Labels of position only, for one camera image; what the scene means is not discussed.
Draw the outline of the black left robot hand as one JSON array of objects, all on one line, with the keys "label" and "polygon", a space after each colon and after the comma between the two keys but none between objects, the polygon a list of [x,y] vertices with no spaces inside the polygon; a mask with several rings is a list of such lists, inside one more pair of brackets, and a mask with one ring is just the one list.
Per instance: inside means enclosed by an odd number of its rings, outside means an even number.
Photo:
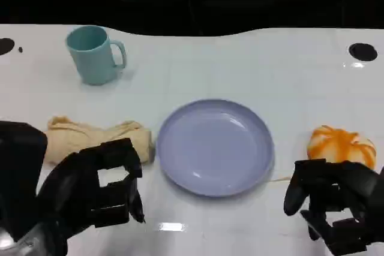
[{"label": "black left robot hand", "polygon": [[137,180],[139,156],[129,138],[67,156],[44,181],[37,200],[47,233],[47,253],[66,255],[67,240],[90,226],[145,221]]}]

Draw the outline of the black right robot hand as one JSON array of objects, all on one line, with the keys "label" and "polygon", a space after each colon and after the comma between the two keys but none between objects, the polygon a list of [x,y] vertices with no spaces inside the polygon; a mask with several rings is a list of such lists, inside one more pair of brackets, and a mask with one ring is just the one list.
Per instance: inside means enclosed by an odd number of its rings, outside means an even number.
[{"label": "black right robot hand", "polygon": [[366,251],[383,241],[383,173],[358,162],[295,162],[284,213],[299,212],[311,240],[323,239],[332,255]]}]

